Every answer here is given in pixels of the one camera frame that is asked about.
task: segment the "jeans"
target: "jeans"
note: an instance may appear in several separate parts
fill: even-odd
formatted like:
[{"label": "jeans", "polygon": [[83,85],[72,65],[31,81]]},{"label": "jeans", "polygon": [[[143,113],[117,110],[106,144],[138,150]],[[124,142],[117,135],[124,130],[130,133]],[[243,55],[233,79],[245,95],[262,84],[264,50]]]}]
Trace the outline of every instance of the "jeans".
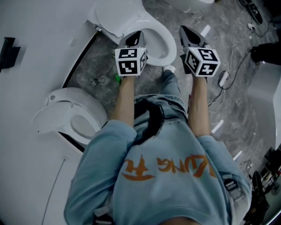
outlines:
[{"label": "jeans", "polygon": [[180,97],[180,87],[177,82],[175,74],[170,70],[166,70],[162,73],[161,79],[163,80],[163,85],[161,88],[161,94],[172,94]]}]

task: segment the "white toilet seat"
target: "white toilet seat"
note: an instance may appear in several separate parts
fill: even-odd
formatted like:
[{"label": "white toilet seat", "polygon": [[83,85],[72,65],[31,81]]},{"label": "white toilet seat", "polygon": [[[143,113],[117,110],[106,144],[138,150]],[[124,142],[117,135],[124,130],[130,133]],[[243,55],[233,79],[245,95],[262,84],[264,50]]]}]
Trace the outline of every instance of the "white toilet seat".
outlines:
[{"label": "white toilet seat", "polygon": [[[147,63],[149,65],[166,66],[175,60],[177,47],[173,36],[162,23],[157,21],[145,10],[141,0],[97,0],[95,10],[91,13],[96,13],[102,31],[117,44],[119,44],[123,36],[138,30],[152,30],[157,33],[156,36],[161,38],[160,43],[163,43],[163,54],[165,55],[159,55],[159,57],[157,55],[156,57],[154,50],[147,48]],[[148,40],[148,36],[150,38],[154,37],[152,41],[157,38],[153,32],[148,32],[147,34],[144,32],[146,41]],[[155,43],[159,50],[161,46],[159,44],[157,45],[157,41]]]},{"label": "white toilet seat", "polygon": [[82,106],[70,102],[56,102],[44,107],[34,116],[32,127],[36,133],[41,134],[60,131],[68,134],[76,141],[87,145],[92,137],[83,136],[76,132],[76,128],[71,122],[75,115],[79,115],[87,120],[95,132],[101,129],[99,123],[90,112]]}]

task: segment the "person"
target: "person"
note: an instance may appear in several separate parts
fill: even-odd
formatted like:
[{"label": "person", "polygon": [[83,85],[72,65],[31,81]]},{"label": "person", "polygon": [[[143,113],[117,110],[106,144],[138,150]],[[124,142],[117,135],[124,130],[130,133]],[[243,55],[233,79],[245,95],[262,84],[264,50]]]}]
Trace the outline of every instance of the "person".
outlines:
[{"label": "person", "polygon": [[171,69],[161,94],[134,100],[122,80],[110,120],[86,147],[64,216],[69,225],[239,224],[251,186],[226,147],[210,136],[207,82],[193,77],[189,113]]}]

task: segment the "toilet lid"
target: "toilet lid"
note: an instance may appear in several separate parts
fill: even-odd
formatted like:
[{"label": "toilet lid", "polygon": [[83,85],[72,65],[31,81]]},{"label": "toilet lid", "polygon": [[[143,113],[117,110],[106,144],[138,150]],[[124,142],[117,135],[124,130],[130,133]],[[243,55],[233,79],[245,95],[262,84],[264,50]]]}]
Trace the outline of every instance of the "toilet lid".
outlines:
[{"label": "toilet lid", "polygon": [[41,109],[32,120],[38,134],[60,131],[76,141],[88,144],[100,125],[83,107],[70,102],[56,102]]},{"label": "toilet lid", "polygon": [[99,0],[96,8],[101,26],[117,37],[123,36],[122,31],[135,23],[142,11],[141,0]]}]

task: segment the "floor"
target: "floor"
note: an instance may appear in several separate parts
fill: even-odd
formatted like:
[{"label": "floor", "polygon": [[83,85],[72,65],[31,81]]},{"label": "floor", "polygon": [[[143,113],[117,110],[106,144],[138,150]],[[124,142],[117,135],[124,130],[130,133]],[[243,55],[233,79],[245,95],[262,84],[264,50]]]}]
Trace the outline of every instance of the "floor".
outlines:
[{"label": "floor", "polygon": [[[266,31],[270,18],[262,2],[256,1],[255,3],[265,20],[262,25],[256,26],[258,34],[262,34]],[[206,25],[211,26],[206,39],[211,48],[217,50],[221,66],[216,76],[208,78],[209,102],[220,93],[220,88],[217,86],[220,72],[229,71],[232,45],[237,43],[233,46],[230,82],[233,80],[237,65],[253,46],[278,40],[271,24],[269,32],[262,38],[254,33],[249,33],[247,23],[251,22],[251,17],[233,0],[221,0],[204,12],[192,15],[178,11],[163,0],[143,0],[143,4],[152,16],[167,27],[176,41],[177,58],[173,65],[176,67],[175,74],[180,84],[182,99],[185,102],[188,101],[191,92],[192,77],[184,74],[179,57],[183,53],[178,34],[180,25],[187,25],[198,32],[201,32]],[[109,115],[116,103],[119,89],[119,84],[115,80],[117,70],[112,54],[114,48],[116,45],[101,34],[81,61],[68,84],[69,87],[80,87],[93,95],[104,105]],[[258,66],[248,56],[239,69],[231,89],[225,91],[224,97],[220,97],[209,107],[211,128],[214,128],[220,120],[224,120],[222,127],[213,136],[224,142],[232,156],[243,151],[238,163],[250,159],[253,164],[251,174],[260,167],[262,158],[267,152],[256,122],[255,111],[247,96],[247,88],[257,69]],[[162,68],[147,65],[140,78],[137,79],[135,95],[158,93],[160,88],[158,78],[161,71]],[[93,83],[102,75],[108,76],[111,82],[107,86],[99,84],[95,86]],[[246,164],[241,165],[241,169],[246,172]]]}]

